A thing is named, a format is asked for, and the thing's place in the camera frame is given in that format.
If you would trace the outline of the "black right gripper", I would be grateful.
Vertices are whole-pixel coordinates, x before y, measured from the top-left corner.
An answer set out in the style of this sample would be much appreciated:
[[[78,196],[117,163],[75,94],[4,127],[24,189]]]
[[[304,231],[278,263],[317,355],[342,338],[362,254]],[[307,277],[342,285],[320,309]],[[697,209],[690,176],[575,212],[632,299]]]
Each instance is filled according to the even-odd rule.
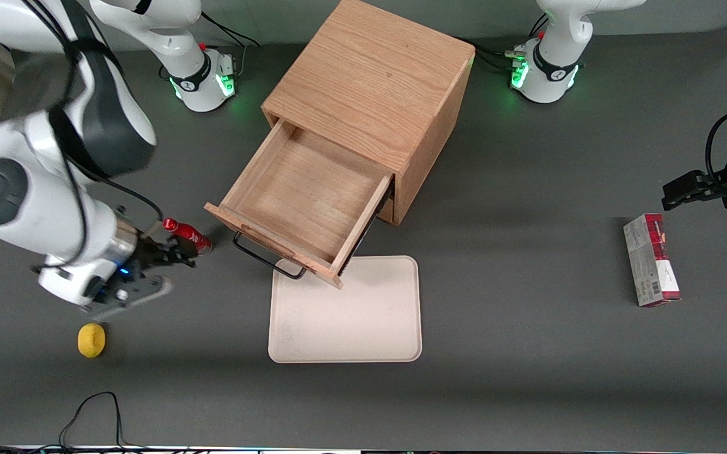
[[[156,267],[159,262],[162,267],[186,265],[194,268],[197,264],[193,257],[198,256],[196,243],[189,239],[168,239],[159,243],[152,238],[140,238],[132,255],[117,266],[113,287],[137,281],[144,270]]]

